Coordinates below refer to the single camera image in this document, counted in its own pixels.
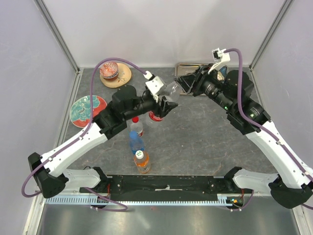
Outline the clear bottle red label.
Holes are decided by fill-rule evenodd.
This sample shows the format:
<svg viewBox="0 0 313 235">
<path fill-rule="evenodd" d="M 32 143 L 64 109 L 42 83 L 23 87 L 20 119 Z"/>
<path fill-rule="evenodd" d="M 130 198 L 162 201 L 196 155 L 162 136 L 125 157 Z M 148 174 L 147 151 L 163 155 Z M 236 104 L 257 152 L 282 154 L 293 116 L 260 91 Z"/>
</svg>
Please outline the clear bottle red label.
<svg viewBox="0 0 313 235">
<path fill-rule="evenodd" d="M 149 111 L 146 116 L 146 124 L 149 127 L 158 127 L 164 120 L 165 116 L 178 106 L 180 92 L 181 87 L 176 82 L 172 82 L 166 86 L 166 88 L 158 96 L 156 109 Z"/>
</svg>

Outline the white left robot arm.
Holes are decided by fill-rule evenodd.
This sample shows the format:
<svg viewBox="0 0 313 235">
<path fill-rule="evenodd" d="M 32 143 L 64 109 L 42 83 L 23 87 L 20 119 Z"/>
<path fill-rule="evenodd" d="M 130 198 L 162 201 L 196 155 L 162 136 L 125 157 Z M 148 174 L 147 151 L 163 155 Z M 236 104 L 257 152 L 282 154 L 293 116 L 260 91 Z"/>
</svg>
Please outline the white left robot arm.
<svg viewBox="0 0 313 235">
<path fill-rule="evenodd" d="M 149 89 L 138 96 L 135 87 L 122 86 L 112 95 L 112 100 L 106 108 L 92 119 L 89 126 L 47 153 L 31 154 L 28 162 L 43 197 L 51 198 L 65 189 L 72 188 L 105 191 L 108 179 L 101 168 L 71 170 L 68 167 L 89 150 L 126 129 L 128 120 L 149 111 L 158 118 L 165 117 L 178 106 L 176 101 L 179 94 L 179 87 L 170 84 L 155 100 Z"/>
</svg>

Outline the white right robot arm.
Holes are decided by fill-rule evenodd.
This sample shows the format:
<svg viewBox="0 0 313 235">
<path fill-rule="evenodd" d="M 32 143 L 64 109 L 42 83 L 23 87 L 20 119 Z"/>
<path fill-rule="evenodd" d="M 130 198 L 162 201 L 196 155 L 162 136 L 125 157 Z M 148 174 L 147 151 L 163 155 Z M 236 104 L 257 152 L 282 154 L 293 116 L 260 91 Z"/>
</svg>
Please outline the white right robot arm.
<svg viewBox="0 0 313 235">
<path fill-rule="evenodd" d="M 232 70 L 220 78 L 210 65 L 201 65 L 175 81 L 185 93 L 205 94 L 223 108 L 230 124 L 252 141 L 277 171 L 265 174 L 234 167 L 225 175 L 228 192 L 250 189 L 269 193 L 287 209 L 306 204 L 313 195 L 313 170 L 287 145 L 265 109 L 251 99 L 254 84 L 245 72 Z"/>
</svg>

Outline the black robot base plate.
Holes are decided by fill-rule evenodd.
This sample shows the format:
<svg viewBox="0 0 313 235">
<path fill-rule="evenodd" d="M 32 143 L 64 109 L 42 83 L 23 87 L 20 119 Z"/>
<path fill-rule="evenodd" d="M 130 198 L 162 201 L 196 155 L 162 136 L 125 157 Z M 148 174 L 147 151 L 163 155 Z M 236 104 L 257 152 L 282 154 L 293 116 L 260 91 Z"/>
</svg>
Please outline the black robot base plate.
<svg viewBox="0 0 313 235">
<path fill-rule="evenodd" d="M 251 193 L 223 176 L 111 175 L 92 188 L 114 201 L 214 200 L 218 194 Z"/>
</svg>

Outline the clear bottle red cap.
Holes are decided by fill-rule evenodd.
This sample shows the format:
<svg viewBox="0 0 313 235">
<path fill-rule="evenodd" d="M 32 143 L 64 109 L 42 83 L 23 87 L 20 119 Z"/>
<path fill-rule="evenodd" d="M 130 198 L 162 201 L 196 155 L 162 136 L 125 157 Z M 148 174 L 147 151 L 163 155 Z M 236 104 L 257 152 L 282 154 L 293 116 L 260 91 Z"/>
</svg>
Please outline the clear bottle red cap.
<svg viewBox="0 0 313 235">
<path fill-rule="evenodd" d="M 130 123 L 130 138 L 134 138 L 135 133 L 140 137 L 143 135 L 143 124 L 138 116 L 133 117 Z"/>
</svg>

